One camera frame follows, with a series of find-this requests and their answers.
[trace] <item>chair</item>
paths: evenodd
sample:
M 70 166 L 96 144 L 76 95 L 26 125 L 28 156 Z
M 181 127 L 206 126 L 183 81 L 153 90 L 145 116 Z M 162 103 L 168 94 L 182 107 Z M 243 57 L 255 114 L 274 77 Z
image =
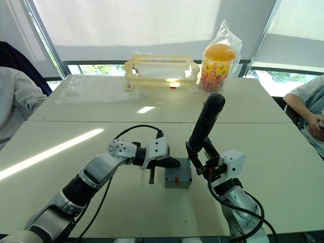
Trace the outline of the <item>chair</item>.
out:
M 293 121 L 293 123 L 297 125 L 300 115 L 288 105 L 285 106 L 284 111 L 287 116 L 289 116 L 289 118 Z
M 280 106 L 282 110 L 285 109 L 287 103 L 284 101 L 283 97 L 272 96 L 272 98 L 275 100 L 275 102 L 278 104 L 278 106 Z
M 49 96 L 52 92 L 45 79 L 31 64 L 31 62 L 19 51 L 7 42 L 0 42 L 0 65 L 24 72 L 34 83 L 40 87 L 43 94 Z

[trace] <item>person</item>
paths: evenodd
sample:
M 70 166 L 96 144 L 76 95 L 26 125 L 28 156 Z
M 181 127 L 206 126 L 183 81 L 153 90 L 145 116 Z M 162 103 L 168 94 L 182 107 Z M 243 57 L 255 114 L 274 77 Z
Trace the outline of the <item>person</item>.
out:
M 297 127 L 324 159 L 324 75 L 297 87 L 283 100 L 299 115 Z
M 0 67 L 0 150 L 45 99 L 23 72 Z

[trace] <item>white table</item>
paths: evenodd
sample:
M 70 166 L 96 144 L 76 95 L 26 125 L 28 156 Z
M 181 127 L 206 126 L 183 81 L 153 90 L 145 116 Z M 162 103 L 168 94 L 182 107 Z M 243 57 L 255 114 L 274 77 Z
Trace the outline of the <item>white table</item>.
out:
M 122 130 L 135 123 L 73 123 L 27 121 L 0 152 L 0 170 L 40 154 L 81 134 L 98 135 L 65 149 L 0 181 L 0 233 L 22 229 L 26 221 L 72 179 Z M 174 157 L 186 157 L 184 141 L 194 124 L 154 124 L 165 132 Z M 125 134 L 143 145 L 155 131 L 142 128 Z M 293 124 L 215 124 L 210 139 L 220 151 L 233 148 L 247 155 L 239 178 L 244 189 L 262 203 L 266 219 L 278 233 L 324 229 L 324 163 Z M 149 171 L 122 166 L 108 197 L 85 237 L 176 237 L 229 235 L 220 205 L 210 196 L 206 181 L 194 170 L 187 189 L 165 189 L 164 170 L 155 184 Z M 72 236 L 85 228 L 103 190 Z
M 195 123 L 209 93 L 188 88 L 140 87 L 140 99 L 118 103 L 57 105 L 71 75 L 49 96 L 29 120 L 65 122 Z M 123 77 L 107 76 L 124 80 Z M 256 79 L 231 78 L 225 87 L 226 104 L 219 123 L 291 123 Z M 147 113 L 137 113 L 155 106 Z

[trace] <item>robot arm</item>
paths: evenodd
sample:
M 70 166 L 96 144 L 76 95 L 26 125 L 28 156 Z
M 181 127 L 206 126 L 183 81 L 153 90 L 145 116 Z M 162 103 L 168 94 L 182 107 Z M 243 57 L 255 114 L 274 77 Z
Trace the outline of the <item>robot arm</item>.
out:
M 216 197 L 222 203 L 223 215 L 228 223 L 231 237 L 238 238 L 254 230 L 260 220 L 251 214 L 224 205 L 225 202 L 230 206 L 236 206 L 258 214 L 256 202 L 244 192 L 240 181 L 235 178 L 243 170 L 245 155 L 235 150 L 228 150 L 219 154 L 208 138 L 209 132 L 213 128 L 224 104 L 225 99 L 223 96 L 219 94 L 209 96 L 192 135 L 189 141 L 186 142 L 186 148 L 198 175 L 203 174 L 204 178 L 209 181 L 211 193 L 216 193 Z M 204 148 L 208 157 L 208 161 L 204 166 L 197 155 L 202 148 Z M 255 234 L 240 242 L 269 243 L 269 239 L 261 227 Z
M 161 163 L 169 157 L 165 137 L 154 139 L 145 148 L 125 140 L 113 140 L 106 152 L 94 157 L 62 190 L 60 190 L 26 224 L 25 230 L 9 235 L 0 243 L 61 242 L 75 226 L 74 218 L 112 177 L 120 165 L 178 167 L 179 162 Z

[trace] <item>silver arm segment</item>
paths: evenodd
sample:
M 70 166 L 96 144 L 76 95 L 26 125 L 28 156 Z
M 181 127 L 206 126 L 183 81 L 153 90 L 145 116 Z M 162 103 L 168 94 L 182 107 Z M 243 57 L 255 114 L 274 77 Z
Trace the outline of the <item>silver arm segment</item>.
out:
M 212 187 L 215 188 L 226 181 L 231 180 L 237 176 L 244 167 L 245 154 L 235 150 L 228 150 L 220 155 L 219 165 L 226 164 L 226 172 L 223 173 L 219 179 L 212 183 Z M 256 202 L 248 196 L 240 186 L 233 186 L 224 192 L 220 198 L 223 201 L 227 201 L 234 206 L 249 210 L 258 214 L 258 206 Z M 247 234 L 253 230 L 259 223 L 259 219 L 222 205 L 223 215 L 228 223 L 230 234 L 232 238 L 239 237 Z M 247 238 L 246 243 L 269 243 L 267 234 L 263 228 L 260 228 L 254 235 Z
M 169 146 L 164 137 L 155 139 L 146 148 L 138 148 L 121 139 L 113 140 L 108 151 L 90 160 L 68 185 L 27 222 L 25 230 L 1 239 L 0 243 L 61 242 L 74 228 L 74 218 L 120 165 L 130 165 L 136 160 L 136 165 L 142 166 L 145 162 L 147 166 L 154 159 L 168 156 Z

